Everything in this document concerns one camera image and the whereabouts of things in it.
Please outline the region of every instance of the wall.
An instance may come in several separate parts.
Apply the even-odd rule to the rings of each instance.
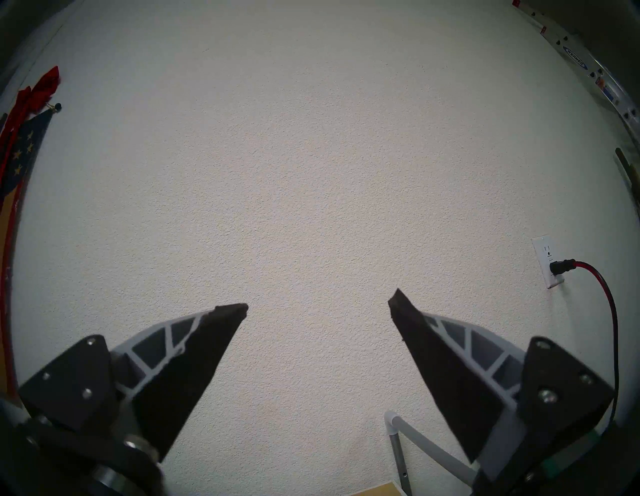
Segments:
[[[13,270],[19,380],[89,333],[114,346],[250,307],[164,463],[176,494],[388,480],[389,408],[464,460],[392,324],[396,287],[523,348],[549,336],[612,381],[606,299],[580,271],[545,289],[545,233],[611,285],[628,411],[640,231],[623,138],[510,2],[86,0],[27,82],[55,64],[63,111]],[[468,493],[405,446],[417,495]]]
[[[4,91],[15,70],[15,67],[7,67],[15,52],[45,20],[71,2],[72,0],[0,0],[0,92]],[[33,38],[38,40],[41,36],[38,33]]]

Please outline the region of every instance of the red wire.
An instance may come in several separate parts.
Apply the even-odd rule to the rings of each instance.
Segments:
[[[604,293],[607,295],[607,300],[609,300],[609,306],[611,308],[611,318],[613,319],[613,373],[614,373],[614,390],[615,396],[613,397],[613,406],[611,407],[611,416],[609,417],[609,427],[613,425],[613,417],[616,415],[616,407],[618,405],[618,391],[620,389],[620,372],[618,370],[618,312],[616,311],[616,304],[613,301],[613,295],[611,294],[611,290],[607,285],[607,282],[602,277],[595,267],[589,265],[586,262],[576,262],[576,267],[582,267],[583,269],[587,269],[593,275],[596,276],[596,279],[602,286]]]

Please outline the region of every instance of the outlet cover plate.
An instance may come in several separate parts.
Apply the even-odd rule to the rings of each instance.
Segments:
[[[549,269],[549,264],[551,262],[557,262],[559,260],[559,258],[556,257],[556,251],[553,240],[551,240],[551,236],[545,234],[544,236],[535,237],[531,241],[533,242],[533,248],[536,250],[536,255],[538,256],[538,262],[540,262],[540,268],[542,269],[542,277],[545,279],[547,289],[564,282],[564,276],[562,274],[554,276]]]

